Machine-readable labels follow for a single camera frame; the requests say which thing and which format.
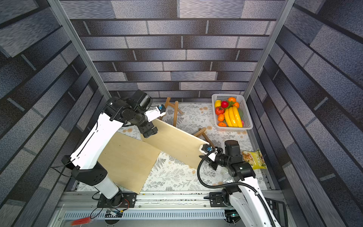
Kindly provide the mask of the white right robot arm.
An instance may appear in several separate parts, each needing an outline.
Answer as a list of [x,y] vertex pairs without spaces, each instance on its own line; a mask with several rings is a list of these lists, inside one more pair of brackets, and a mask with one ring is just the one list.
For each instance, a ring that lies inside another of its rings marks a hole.
[[[203,144],[199,151],[204,155],[200,156],[201,161],[197,167],[198,181],[209,189],[221,188],[219,198],[222,199],[222,203],[232,207],[238,214],[237,218],[227,218],[228,222],[241,220],[246,227],[281,226],[262,194],[254,170],[244,160],[237,141],[225,141],[225,148]],[[200,169],[205,161],[214,170],[218,166],[227,168],[234,181],[221,185],[205,183],[200,176]]]

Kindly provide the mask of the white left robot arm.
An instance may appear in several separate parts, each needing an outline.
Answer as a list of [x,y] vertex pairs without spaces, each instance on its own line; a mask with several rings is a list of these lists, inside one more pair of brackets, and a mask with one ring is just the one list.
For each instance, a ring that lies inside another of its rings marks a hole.
[[107,170],[98,162],[102,151],[123,126],[137,126],[148,138],[157,134],[153,120],[164,116],[164,105],[153,106],[153,99],[142,90],[129,98],[112,97],[105,103],[96,124],[81,145],[62,158],[62,165],[71,170],[71,177],[95,187],[108,207],[119,207],[124,199],[120,188],[110,179]]

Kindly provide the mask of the thin plywood board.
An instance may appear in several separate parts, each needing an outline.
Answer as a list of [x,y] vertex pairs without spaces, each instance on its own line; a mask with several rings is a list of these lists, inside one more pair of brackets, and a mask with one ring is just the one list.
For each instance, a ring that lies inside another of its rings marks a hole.
[[140,193],[161,150],[117,132],[106,145],[98,162],[115,184]]
[[141,135],[141,139],[188,166],[197,169],[201,161],[199,156],[202,154],[199,148],[203,144],[207,144],[207,142],[159,119],[153,120],[152,123],[158,129],[157,134],[148,138]]

